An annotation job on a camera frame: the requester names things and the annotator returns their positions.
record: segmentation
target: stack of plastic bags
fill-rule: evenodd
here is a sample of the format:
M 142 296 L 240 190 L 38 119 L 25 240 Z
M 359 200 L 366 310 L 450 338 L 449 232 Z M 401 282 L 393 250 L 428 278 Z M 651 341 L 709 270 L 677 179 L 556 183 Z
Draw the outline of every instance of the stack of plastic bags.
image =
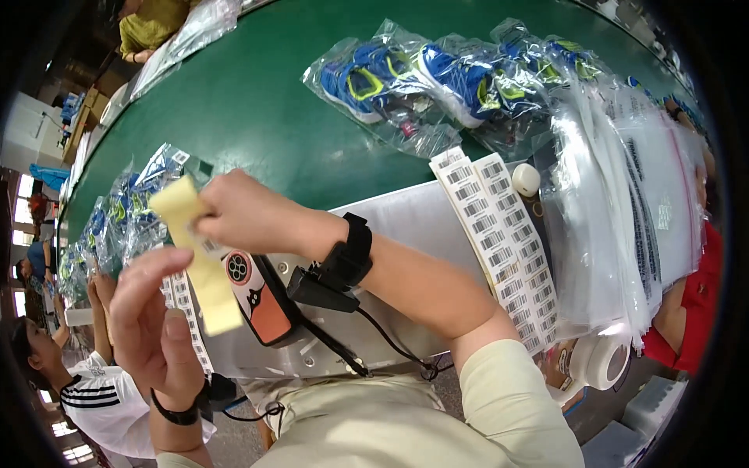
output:
M 132 258 L 168 240 L 166 226 L 148 208 L 148 200 L 181 176 L 188 158 L 165 143 L 142 172 L 133 172 L 130 163 L 109 193 L 97 198 L 81 238 L 60 256 L 59 292 L 69 303 L 86 298 L 88 277 L 96 265 L 103 273 L 116 274 Z

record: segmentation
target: right hand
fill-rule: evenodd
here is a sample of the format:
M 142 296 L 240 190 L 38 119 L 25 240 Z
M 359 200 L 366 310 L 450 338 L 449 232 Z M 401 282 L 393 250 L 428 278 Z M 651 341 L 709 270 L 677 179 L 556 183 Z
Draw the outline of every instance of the right hand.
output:
M 304 255 L 319 220 L 332 216 L 274 193 L 240 169 L 215 177 L 198 197 L 211 213 L 195 221 L 195 231 L 253 254 Z

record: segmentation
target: barcode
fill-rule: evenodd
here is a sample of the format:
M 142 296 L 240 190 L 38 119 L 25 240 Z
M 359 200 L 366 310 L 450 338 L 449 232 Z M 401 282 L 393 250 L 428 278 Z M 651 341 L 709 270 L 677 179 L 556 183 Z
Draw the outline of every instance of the barcode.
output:
M 531 289 L 536 289 L 538 286 L 543 285 L 544 281 L 549 278 L 549 270 L 543 270 L 538 275 L 531 278 L 528 282 Z
M 497 282 L 501 283 L 518 272 L 518 264 L 510 264 L 497 273 Z
M 554 325 L 554 322 L 556 321 L 557 321 L 557 316 L 551 315 L 549 318 L 541 322 L 541 330 L 546 331 L 550 329 Z
M 505 226 L 508 228 L 511 228 L 512 226 L 518 224 L 522 219 L 525 217 L 523 208 L 520 208 L 513 212 L 510 216 L 507 216 L 505 218 Z
M 506 288 L 501 290 L 500 296 L 502 297 L 502 299 L 507 299 L 511 295 L 517 293 L 522 287 L 523 287 L 523 280 L 516 279 L 515 281 L 507 285 Z
M 502 172 L 502 165 L 499 162 L 495 162 L 494 164 L 488 167 L 485 167 L 481 170 L 481 173 L 484 174 L 484 179 L 493 177 L 499 174 L 500 172 Z
M 481 187 L 479 186 L 479 183 L 471 182 L 462 189 L 455 192 L 455 196 L 458 197 L 458 201 L 463 201 L 474 193 L 479 193 L 480 191 Z
M 536 326 L 532 323 L 527 324 L 523 328 L 518 330 L 518 334 L 520 335 L 520 339 L 526 338 L 528 335 L 536 331 Z
M 484 237 L 484 240 L 481 241 L 481 248 L 489 250 L 503 240 L 505 240 L 505 234 L 502 234 L 502 231 L 495 231 L 487 237 Z
M 462 166 L 454 170 L 453 172 L 450 172 L 447 175 L 447 181 L 450 183 L 460 182 L 466 177 L 469 177 L 473 172 L 470 170 L 470 167 L 468 166 Z
M 507 179 L 501 179 L 489 186 L 489 192 L 492 195 L 498 195 L 500 192 L 507 190 L 509 186 L 510 182 L 508 182 Z
M 530 353 L 530 351 L 533 350 L 533 348 L 535 348 L 536 346 L 538 346 L 540 342 L 541 341 L 539 340 L 539 337 L 534 336 L 530 340 L 524 341 L 523 345 L 525 345 L 525 349 L 528 350 L 528 352 Z
M 539 308 L 539 310 L 536 312 L 536 314 L 539 315 L 539 318 L 543 318 L 544 315 L 546 315 L 549 312 L 551 312 L 551 309 L 553 309 L 556 304 L 557 303 L 553 299 L 551 299 L 551 300 L 549 300 L 549 302 L 547 302 L 543 306 L 541 306 Z
M 507 195 L 505 198 L 502 198 L 497 202 L 497 207 L 500 210 L 506 210 L 507 208 L 510 208 L 515 203 L 518 203 L 518 197 L 515 196 L 514 193 L 511 193 Z
M 512 249 L 510 249 L 509 247 L 505 247 L 504 249 L 500 249 L 496 254 L 489 257 L 489 264 L 492 267 L 495 267 L 503 263 L 510 257 L 512 257 Z
M 523 258 L 528 258 L 528 256 L 538 250 L 539 247 L 541 247 L 541 244 L 537 240 L 534 240 L 520 250 L 520 255 L 523 255 Z
M 544 256 L 539 255 L 538 257 L 532 259 L 528 262 L 528 265 L 525 266 L 525 274 L 529 275 L 531 273 L 534 273 L 537 271 L 541 266 L 544 264 Z
M 203 241 L 203 248 L 206 252 L 213 252 L 215 250 L 221 249 L 221 246 L 214 243 L 211 239 L 206 239 Z
M 497 224 L 497 218 L 493 214 L 488 214 L 480 217 L 471 227 L 473 228 L 473 232 L 478 234 L 479 232 L 486 231 L 495 224 Z
M 515 312 L 516 310 L 518 310 L 518 307 L 522 306 L 526 301 L 527 299 L 525 298 L 525 294 L 522 294 L 514 298 L 513 300 L 511 300 L 507 304 L 507 307 L 505 307 L 505 310 L 507 311 L 508 314 L 511 314 L 512 312 Z
M 536 293 L 535 296 L 533 296 L 533 302 L 535 304 L 540 303 L 542 300 L 549 297 L 549 294 L 551 294 L 551 286 L 547 286 L 546 288 L 541 289 L 538 293 Z
M 523 242 L 533 233 L 533 227 L 530 224 L 526 224 L 522 228 L 512 233 L 512 240 L 517 243 Z
M 471 201 L 468 206 L 463 208 L 466 212 L 466 216 L 473 216 L 481 210 L 486 210 L 489 207 L 489 203 L 485 199 L 479 198 L 478 200 Z
M 518 326 L 524 321 L 528 320 L 528 317 L 530 317 L 530 310 L 523 309 L 512 318 L 512 324 L 515 326 Z

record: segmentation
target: dark hair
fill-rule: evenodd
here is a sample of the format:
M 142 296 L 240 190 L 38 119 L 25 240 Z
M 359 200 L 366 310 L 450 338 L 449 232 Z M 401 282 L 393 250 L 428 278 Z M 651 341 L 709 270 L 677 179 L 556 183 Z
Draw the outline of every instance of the dark hair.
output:
M 16 358 L 16 363 L 26 380 L 33 383 L 39 390 L 50 390 L 52 386 L 49 384 L 49 380 L 28 363 L 28 358 L 33 354 L 33 351 L 26 335 L 26 321 L 26 317 L 13 319 L 10 334 L 10 348 L 13 350 L 13 357 Z
M 18 281 L 20 281 L 23 287 L 25 288 L 26 278 L 23 276 L 23 265 L 21 265 L 22 263 L 23 263 L 23 259 L 18 260 L 18 263 L 13 268 L 16 269 L 16 279 L 18 279 Z

